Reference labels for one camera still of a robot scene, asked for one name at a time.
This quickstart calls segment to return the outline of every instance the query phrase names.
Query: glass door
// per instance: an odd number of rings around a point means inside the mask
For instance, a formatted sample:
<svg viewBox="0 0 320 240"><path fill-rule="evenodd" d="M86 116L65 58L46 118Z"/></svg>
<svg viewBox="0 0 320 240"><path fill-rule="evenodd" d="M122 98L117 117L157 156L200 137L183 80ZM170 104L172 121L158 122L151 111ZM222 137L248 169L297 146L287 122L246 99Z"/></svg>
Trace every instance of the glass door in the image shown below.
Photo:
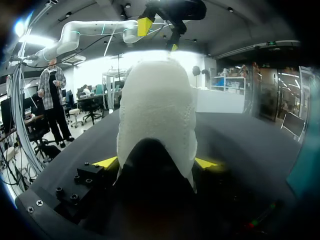
<svg viewBox="0 0 320 240"><path fill-rule="evenodd" d="M301 104L299 109L299 117L302 118L307 125L310 104L310 82L314 78L314 75L306 67L300 66L299 69L301 80Z"/></svg>

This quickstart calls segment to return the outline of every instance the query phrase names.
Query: black surface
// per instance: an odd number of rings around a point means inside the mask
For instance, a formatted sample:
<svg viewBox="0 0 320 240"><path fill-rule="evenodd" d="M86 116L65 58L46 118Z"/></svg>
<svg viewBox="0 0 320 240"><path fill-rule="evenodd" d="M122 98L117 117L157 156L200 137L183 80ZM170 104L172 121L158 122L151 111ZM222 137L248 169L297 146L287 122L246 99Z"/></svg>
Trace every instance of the black surface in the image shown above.
<svg viewBox="0 0 320 240"><path fill-rule="evenodd" d="M300 146L278 128L244 114L197 113L195 133L197 157L221 160L239 183L270 200L281 200L284 207L267 229L286 220L296 199L286 178ZM84 132L44 169L31 190L43 188L55 195L57 186L74 181L77 168L117 155L119 111L108 115Z"/></svg>
<svg viewBox="0 0 320 240"><path fill-rule="evenodd" d="M9 133L15 125L11 112L11 98L8 98L1 102L1 115L4 126L4 132Z"/></svg>

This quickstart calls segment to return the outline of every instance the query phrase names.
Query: shelving unit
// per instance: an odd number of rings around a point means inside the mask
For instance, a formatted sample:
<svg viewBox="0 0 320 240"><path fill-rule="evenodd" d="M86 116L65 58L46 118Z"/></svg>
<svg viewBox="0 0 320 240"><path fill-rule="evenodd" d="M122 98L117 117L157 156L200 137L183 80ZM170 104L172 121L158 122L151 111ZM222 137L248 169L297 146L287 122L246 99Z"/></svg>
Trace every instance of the shelving unit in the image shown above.
<svg viewBox="0 0 320 240"><path fill-rule="evenodd" d="M213 80L216 79L223 79L223 85L214 85ZM238 82L238 86L231 86L231 83ZM224 92L228 92L228 89L235 89L235 90L240 90L243 91L243 94L240 93L235 93L235 94L240 94L240 95L246 95L246 78L242 76L215 76L211 78L211 90L220 90L223 89Z"/></svg>

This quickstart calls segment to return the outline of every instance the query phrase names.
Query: ceiling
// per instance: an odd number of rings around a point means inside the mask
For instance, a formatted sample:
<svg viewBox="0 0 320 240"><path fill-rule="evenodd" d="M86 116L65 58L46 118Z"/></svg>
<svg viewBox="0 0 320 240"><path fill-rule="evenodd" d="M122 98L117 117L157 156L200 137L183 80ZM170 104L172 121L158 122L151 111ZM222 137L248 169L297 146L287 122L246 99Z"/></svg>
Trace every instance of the ceiling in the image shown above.
<svg viewBox="0 0 320 240"><path fill-rule="evenodd" d="M267 41L296 40L285 21L272 9L266 0L203 0L207 7L205 19L186 23L187 32L181 37L181 50L190 50L218 56L238 48ZM37 12L41 11L43 1ZM145 9L147 0L60 0L34 26L31 34L58 40L63 26L70 21L122 21L121 5L131 3L126 9L128 19L135 20ZM120 35L110 45L108 55L116 55L133 50L163 49L166 40L163 35L170 36L168 27L163 28L156 37L153 34L138 43L127 45ZM83 49L100 36L81 36L79 48ZM106 37L81 53L87 59L103 55ZM34 54L41 47L28 46L26 54Z"/></svg>

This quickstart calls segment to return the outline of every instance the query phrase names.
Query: white shelf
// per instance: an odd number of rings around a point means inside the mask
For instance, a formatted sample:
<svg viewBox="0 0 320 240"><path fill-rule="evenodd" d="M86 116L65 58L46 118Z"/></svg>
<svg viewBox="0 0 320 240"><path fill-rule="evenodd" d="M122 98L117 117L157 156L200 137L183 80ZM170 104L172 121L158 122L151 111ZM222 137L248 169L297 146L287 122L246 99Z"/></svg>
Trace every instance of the white shelf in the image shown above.
<svg viewBox="0 0 320 240"><path fill-rule="evenodd" d="M211 85L212 88L226 88L226 89L237 89L237 90L245 90L243 87L232 87L232 86L214 86Z"/></svg>
<svg viewBox="0 0 320 240"><path fill-rule="evenodd" d="M227 76L224 74L223 76L214 76L213 78L210 79L211 84L213 79L223 79L223 86L216 86L216 85L211 85L211 89L223 89L224 92L228 92L227 89L235 89L235 90L243 90L243 95L246 95L246 78L243 76ZM226 86L229 84L229 82L240 82L243 81L243 87L234 87L234 86Z"/></svg>
<svg viewBox="0 0 320 240"><path fill-rule="evenodd" d="M214 76L214 79L226 78L226 79L245 79L243 76Z"/></svg>

